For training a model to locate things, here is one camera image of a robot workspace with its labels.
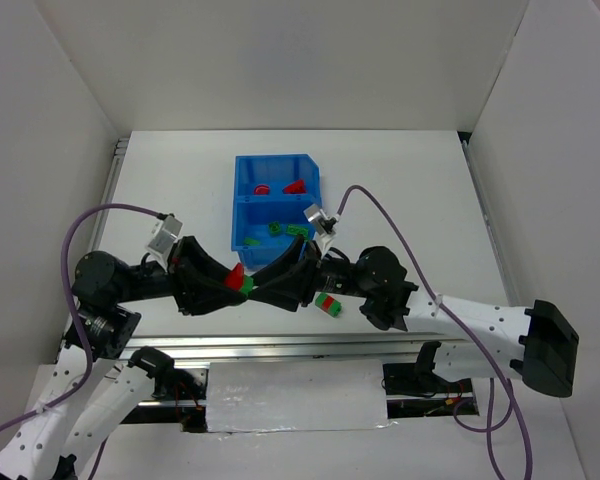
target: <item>purple cable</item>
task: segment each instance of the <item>purple cable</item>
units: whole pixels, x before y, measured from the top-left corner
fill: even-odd
[[[102,460],[102,454],[104,453],[104,447],[107,446],[108,438],[104,439],[104,442],[100,444],[100,448],[98,449],[98,455],[96,456],[96,461],[93,462],[93,467],[91,467],[91,473],[87,480],[93,480],[93,477],[96,476],[96,472],[98,471],[98,467],[100,466],[100,460]]]
[[[493,378],[491,378],[489,380],[491,381],[490,395],[495,395],[495,385],[493,382]],[[511,384],[511,380],[509,380],[508,383],[509,383],[509,387],[513,388],[513,385]],[[462,407],[463,405],[466,405],[469,402],[473,402],[473,400],[474,400],[473,398],[465,398],[464,400],[460,400],[458,403],[456,403],[455,406],[453,407],[453,419],[456,421],[456,423],[458,425],[460,425],[465,430],[469,430],[470,432],[475,432],[475,433],[487,433],[486,428],[472,427],[472,426],[464,423],[458,417],[458,411],[460,410],[460,407]],[[493,427],[491,427],[491,431],[495,432],[496,430],[504,427],[505,424],[509,421],[509,418],[511,417],[512,413],[513,413],[513,406],[511,405],[511,402],[509,402],[509,408],[507,409],[507,413],[505,414],[504,418],[502,420],[500,420],[500,422],[497,425],[494,425]]]
[[[344,193],[344,196],[342,197],[342,201],[340,202],[340,206],[338,207],[338,215],[342,215],[342,212],[344,211],[344,207],[347,204],[347,200],[349,199],[349,195],[351,195],[351,192],[353,192],[354,190],[359,190],[362,193],[364,193],[369,198],[369,200],[371,200],[371,202],[373,202],[373,204],[380,211],[380,213],[382,213],[385,220],[387,220],[387,222],[393,229],[394,233],[400,240],[400,243],[402,243],[402,246],[404,247],[405,251],[407,252],[407,255],[409,256],[409,259],[411,260],[413,267],[416,269],[416,273],[418,274],[418,277],[420,278],[420,281],[422,282],[422,285],[424,286],[425,290],[427,291],[427,293],[429,294],[431,299],[436,301],[437,300],[436,294],[433,291],[433,289],[431,288],[431,285],[429,284],[429,282],[427,281],[422,269],[420,268],[420,264],[416,260],[416,257],[414,255],[413,251],[411,250],[411,247],[409,247],[409,244],[405,240],[402,233],[400,233],[398,226],[395,224],[395,222],[393,221],[393,219],[391,218],[389,213],[387,213],[387,211],[384,209],[384,207],[382,205],[380,205],[380,202],[378,202],[378,200],[371,194],[371,192],[369,192],[369,190],[367,190],[366,188],[364,188],[360,185],[351,185],[349,188],[347,188],[347,191]],[[447,315],[449,315],[449,317],[462,329],[462,331],[471,339],[471,341],[476,344],[476,346],[478,347],[480,352],[482,352],[482,354],[484,355],[487,362],[489,362],[489,365],[491,365],[491,368],[493,368],[493,371],[495,372],[496,376],[498,377],[498,380],[500,380],[500,383],[502,383],[502,386],[504,387],[504,390],[507,393],[507,396],[509,397],[509,401],[511,402],[511,408],[513,409],[513,412],[516,415],[516,419],[518,420],[518,425],[520,426],[520,433],[522,435],[522,442],[524,443],[524,453],[525,453],[524,479],[530,480],[531,475],[533,473],[533,453],[531,452],[531,437],[529,436],[529,430],[527,429],[527,424],[524,421],[524,417],[522,415],[522,410],[520,409],[520,405],[518,405],[518,401],[516,400],[515,394],[513,392],[513,387],[509,386],[509,383],[507,382],[507,378],[505,377],[504,372],[502,371],[502,369],[496,362],[495,358],[493,358],[493,355],[491,355],[491,353],[489,352],[487,347],[485,347],[485,345],[482,343],[482,341],[478,338],[478,336],[460,319],[460,317],[458,317],[455,313],[453,313],[449,309],[449,307],[447,307],[444,303],[440,303],[439,306],[440,306],[440,310],[442,310]],[[492,395],[491,398],[489,399],[490,404],[493,401],[493,396],[494,395]],[[491,440],[492,426],[489,423],[488,412],[487,412],[487,432],[486,433],[487,433],[487,451],[489,452],[489,460],[491,460],[491,465],[493,466],[493,469],[496,472],[496,475],[501,476],[502,474],[500,473],[498,464],[495,460],[495,457],[493,456],[493,444],[492,444],[492,440]]]
[[[491,438],[491,436],[493,435],[493,431],[495,430],[495,428],[492,426],[493,425],[493,406],[495,404],[495,400],[496,400],[496,386],[495,386],[495,382],[493,381],[493,378],[489,379],[489,406],[487,407],[487,428],[486,428],[486,435],[487,435],[487,453],[489,454],[489,461],[491,462],[491,466],[493,467],[493,471],[495,472],[496,476],[498,477],[498,480],[507,480],[506,478],[504,478],[504,475],[502,474],[502,471],[500,470],[500,467],[498,466],[498,461],[496,460],[496,455],[493,451],[493,440]]]
[[[69,307],[69,313],[71,314],[71,319],[73,321],[73,325],[76,328],[76,333],[78,334],[78,338],[80,339],[80,346],[85,351],[85,356],[87,360],[87,367],[85,369],[84,375],[78,381],[77,385],[70,390],[67,390],[65,393],[60,395],[58,398],[52,400],[48,404],[45,405],[45,409],[53,408],[56,405],[64,402],[71,395],[76,393],[82,386],[85,384],[89,375],[91,375],[91,370],[93,368],[93,357],[91,355],[91,345],[89,345],[89,339],[87,338],[87,332],[80,321],[80,316],[78,315],[78,309],[73,300],[73,294],[71,293],[71,279],[69,278],[69,246],[71,245],[71,240],[73,239],[76,230],[82,222],[84,222],[91,215],[101,212],[102,210],[109,209],[118,209],[118,210],[130,210],[132,212],[145,213],[147,215],[151,215],[153,217],[157,217],[160,215],[158,212],[154,212],[153,210],[149,210],[147,208],[136,207],[135,205],[127,205],[126,203],[105,203],[102,205],[98,205],[97,207],[90,208],[80,215],[69,227],[67,233],[64,237],[64,241],[62,242],[62,249],[60,252],[60,275],[62,277],[62,290],[64,292],[65,300],[67,301],[67,306]],[[7,428],[11,428],[14,425],[17,425],[21,422],[25,422],[38,414],[35,410],[25,413],[13,420],[9,420],[6,423],[0,425],[0,432],[6,430]]]

